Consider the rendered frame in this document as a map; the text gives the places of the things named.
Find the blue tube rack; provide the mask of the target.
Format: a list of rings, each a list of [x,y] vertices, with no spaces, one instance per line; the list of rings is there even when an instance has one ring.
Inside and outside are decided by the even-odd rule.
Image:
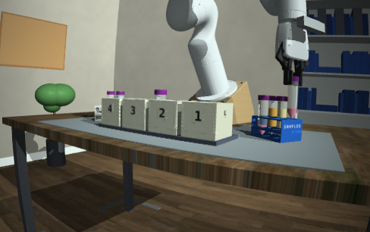
[[[281,121],[281,128],[277,127],[258,127],[258,118],[264,118],[274,121]],[[303,120],[296,118],[277,118],[272,116],[260,117],[252,115],[251,136],[256,136],[277,143],[288,143],[301,141]],[[263,135],[258,130],[264,130]],[[273,134],[270,134],[272,132]],[[281,136],[279,136],[280,134]]]

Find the purple tube cap with white dot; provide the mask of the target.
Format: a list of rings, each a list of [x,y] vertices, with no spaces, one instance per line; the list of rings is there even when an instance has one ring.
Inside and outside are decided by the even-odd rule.
[[[166,89],[155,89],[155,100],[166,100],[167,90]]]

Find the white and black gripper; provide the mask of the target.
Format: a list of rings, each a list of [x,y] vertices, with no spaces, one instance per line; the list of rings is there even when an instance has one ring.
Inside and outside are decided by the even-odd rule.
[[[278,24],[275,58],[280,62],[284,71],[284,85],[293,85],[293,77],[299,77],[298,83],[302,86],[303,72],[309,65],[309,43],[306,30],[297,27],[296,22],[293,21]],[[295,58],[294,61],[293,58]],[[291,70],[292,62],[294,62],[295,72]]]

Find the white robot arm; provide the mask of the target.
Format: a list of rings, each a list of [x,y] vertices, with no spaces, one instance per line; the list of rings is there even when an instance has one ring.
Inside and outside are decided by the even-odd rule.
[[[293,21],[304,30],[325,33],[325,24],[306,16],[306,0],[259,1],[270,15],[278,16],[279,24]],[[195,27],[188,49],[201,86],[196,99],[215,102],[232,95],[237,84],[227,80],[215,41],[218,9],[214,0],[169,0],[166,20],[170,28],[180,32]]]

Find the white tube rack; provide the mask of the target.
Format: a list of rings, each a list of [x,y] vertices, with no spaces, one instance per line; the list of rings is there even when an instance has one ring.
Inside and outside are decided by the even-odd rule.
[[[99,117],[101,116],[101,112],[99,112],[99,108],[101,108],[101,105],[95,106],[95,121],[101,121],[101,118]]]

